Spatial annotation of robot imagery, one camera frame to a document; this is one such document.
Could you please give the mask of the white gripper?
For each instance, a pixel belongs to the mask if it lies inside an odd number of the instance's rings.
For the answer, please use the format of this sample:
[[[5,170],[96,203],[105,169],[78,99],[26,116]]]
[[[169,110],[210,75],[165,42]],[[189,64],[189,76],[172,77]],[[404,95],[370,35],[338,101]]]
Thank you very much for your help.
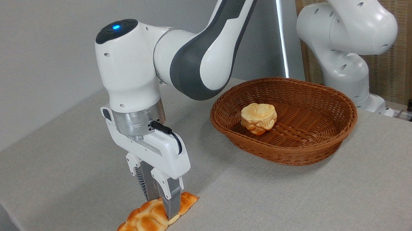
[[[119,133],[112,111],[107,107],[101,110],[113,141],[129,152],[126,160],[130,172],[137,178],[146,201],[161,197],[171,220],[180,210],[182,176],[191,168],[181,137],[174,138],[160,130],[137,139],[125,136]]]

